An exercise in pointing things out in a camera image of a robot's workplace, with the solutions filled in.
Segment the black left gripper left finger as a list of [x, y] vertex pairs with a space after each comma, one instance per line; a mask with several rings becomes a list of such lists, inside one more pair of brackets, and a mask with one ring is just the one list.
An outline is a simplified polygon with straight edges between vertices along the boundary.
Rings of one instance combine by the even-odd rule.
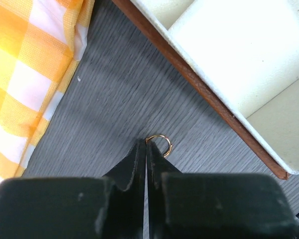
[[0, 183], [0, 239], [141, 239], [146, 143], [99, 178], [11, 178]]

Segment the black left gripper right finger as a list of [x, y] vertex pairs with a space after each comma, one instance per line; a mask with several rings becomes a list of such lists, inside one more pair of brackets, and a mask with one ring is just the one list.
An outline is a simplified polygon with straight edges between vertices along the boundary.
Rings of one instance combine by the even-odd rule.
[[298, 232], [272, 177], [183, 173], [153, 142], [146, 147], [152, 239], [291, 239]]

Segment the brown jewelry box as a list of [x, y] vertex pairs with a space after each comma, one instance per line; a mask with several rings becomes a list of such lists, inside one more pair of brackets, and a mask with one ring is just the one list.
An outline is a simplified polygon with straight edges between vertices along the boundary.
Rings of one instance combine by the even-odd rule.
[[278, 178], [299, 175], [299, 0], [115, 4]]

